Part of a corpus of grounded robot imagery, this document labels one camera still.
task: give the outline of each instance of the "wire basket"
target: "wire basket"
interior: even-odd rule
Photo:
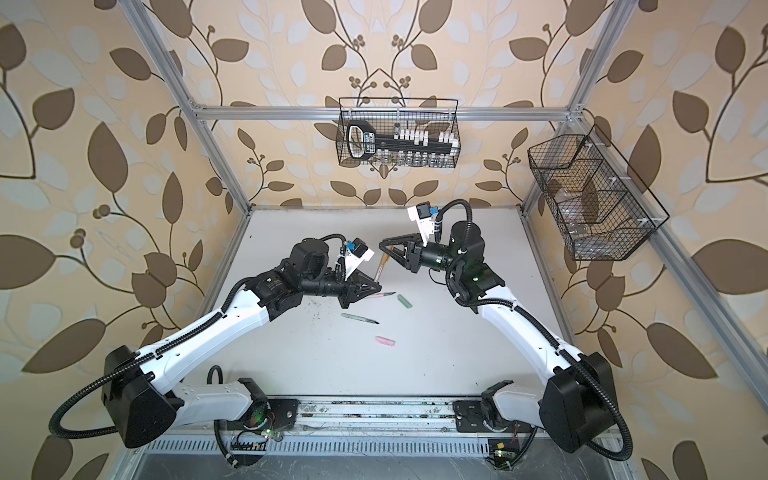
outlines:
[[[626,260],[669,219],[629,162],[620,174],[608,163],[598,147],[604,140],[593,127],[586,135],[560,135],[528,149],[531,172],[573,260]],[[648,192],[664,214],[647,211],[627,181]]]
[[[457,108],[448,98],[340,98],[339,165],[453,168],[462,149]]]

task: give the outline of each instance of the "gray floor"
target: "gray floor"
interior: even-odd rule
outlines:
[[[495,472],[475,458],[397,456],[268,455],[250,467],[233,470],[219,455],[145,455],[134,480],[612,480],[607,461],[582,448],[562,452],[549,439],[536,439],[513,472]]]

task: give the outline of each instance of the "wire mesh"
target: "wire mesh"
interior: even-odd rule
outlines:
[[[639,176],[618,174],[591,133],[529,148],[531,172],[573,260],[626,260],[669,215],[659,218],[641,206],[624,183]],[[647,185],[640,190],[653,195]]]
[[[409,98],[396,104],[391,98],[363,100],[367,102],[339,99],[336,153],[340,165],[456,166],[461,152],[457,100]],[[409,106],[416,102],[419,106]]]

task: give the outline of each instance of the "black wire basket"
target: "black wire basket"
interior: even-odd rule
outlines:
[[[528,160],[571,258],[626,260],[669,213],[618,149],[627,171],[617,173],[608,163],[601,147],[610,143],[594,129],[535,145],[528,149]],[[625,182],[650,194],[664,213],[644,208]]]
[[[457,108],[448,98],[340,98],[339,165],[454,168],[462,149]]]

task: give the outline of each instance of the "wallpaper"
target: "wallpaper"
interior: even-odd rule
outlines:
[[[52,439],[48,419],[111,350],[194,320],[240,219],[112,7],[0,2],[4,478],[106,477],[118,436]],[[110,424],[96,395],[65,419]]]
[[[768,4],[641,2],[586,117],[768,350]]]
[[[764,478],[768,416],[649,244],[574,262],[548,208],[531,214],[576,345],[610,363],[648,480]]]
[[[563,107],[607,0],[145,0],[199,104]]]
[[[477,207],[522,203],[533,176],[526,150],[551,137],[546,122],[459,124],[456,168],[339,165],[336,124],[219,121],[217,141],[257,207],[397,207],[468,198]],[[212,194],[219,182],[211,178]]]

